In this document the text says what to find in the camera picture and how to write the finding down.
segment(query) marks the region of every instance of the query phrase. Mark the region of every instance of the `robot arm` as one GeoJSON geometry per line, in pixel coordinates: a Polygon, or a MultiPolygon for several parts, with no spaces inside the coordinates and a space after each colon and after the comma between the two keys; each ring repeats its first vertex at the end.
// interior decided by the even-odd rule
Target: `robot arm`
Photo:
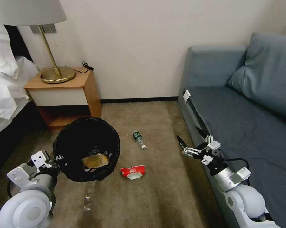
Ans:
{"type": "Polygon", "coordinates": [[[243,167],[233,172],[224,159],[220,156],[221,144],[213,139],[213,136],[205,136],[205,142],[196,148],[189,148],[184,141],[177,136],[182,153],[199,159],[210,170],[210,175],[217,181],[219,189],[224,193],[228,207],[233,211],[240,228],[279,228],[272,220],[263,196],[249,185],[251,172],[243,167]],[[248,185],[241,184],[247,180],[248,185]]]}
{"type": "Polygon", "coordinates": [[[51,222],[59,169],[46,151],[37,152],[31,160],[29,164],[35,166],[23,163],[7,173],[20,193],[1,208],[0,228],[46,228],[51,222]]]}

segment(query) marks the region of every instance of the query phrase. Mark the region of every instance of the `sofa cushion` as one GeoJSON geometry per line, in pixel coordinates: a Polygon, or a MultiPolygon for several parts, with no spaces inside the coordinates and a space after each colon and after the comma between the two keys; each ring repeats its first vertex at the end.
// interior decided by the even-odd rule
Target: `sofa cushion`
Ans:
{"type": "MultiPolygon", "coordinates": [[[[187,88],[210,134],[226,158],[250,164],[251,185],[266,201],[276,224],[286,228],[286,120],[228,87],[187,88]]],[[[228,163],[239,170],[245,163],[228,163]]]]}
{"type": "Polygon", "coordinates": [[[228,85],[286,116],[286,36],[253,33],[245,64],[228,85]]]}

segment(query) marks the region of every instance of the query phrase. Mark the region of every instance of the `carpet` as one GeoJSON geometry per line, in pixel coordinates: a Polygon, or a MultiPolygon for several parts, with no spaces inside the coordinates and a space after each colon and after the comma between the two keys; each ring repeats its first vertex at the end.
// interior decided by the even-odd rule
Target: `carpet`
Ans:
{"type": "MultiPolygon", "coordinates": [[[[104,104],[101,118],[120,137],[116,169],[102,181],[86,183],[60,173],[49,227],[226,227],[202,164],[181,153],[176,134],[188,145],[192,142],[177,102],[104,104]],[[134,141],[135,130],[141,132],[145,150],[134,141]],[[121,168],[136,165],[145,165],[143,177],[121,175],[121,168]]],[[[38,150],[52,152],[56,136],[36,131],[17,146],[0,172],[0,207],[8,199],[5,174],[38,150]]]]}

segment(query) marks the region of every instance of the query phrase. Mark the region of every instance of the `bed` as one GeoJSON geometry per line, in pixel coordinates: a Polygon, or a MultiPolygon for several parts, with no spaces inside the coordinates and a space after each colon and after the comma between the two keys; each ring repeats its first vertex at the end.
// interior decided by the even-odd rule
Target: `bed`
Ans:
{"type": "Polygon", "coordinates": [[[0,23],[0,168],[28,127],[41,123],[23,89],[37,72],[17,27],[0,23]]]}

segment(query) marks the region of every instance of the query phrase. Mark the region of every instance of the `table lamp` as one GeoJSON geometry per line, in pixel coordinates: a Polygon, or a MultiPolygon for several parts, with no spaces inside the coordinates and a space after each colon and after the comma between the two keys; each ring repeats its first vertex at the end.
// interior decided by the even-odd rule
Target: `table lamp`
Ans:
{"type": "Polygon", "coordinates": [[[53,64],[41,74],[43,82],[61,83],[75,77],[74,69],[56,65],[42,28],[67,19],[59,0],[0,0],[0,19],[6,25],[38,26],[53,64]]]}

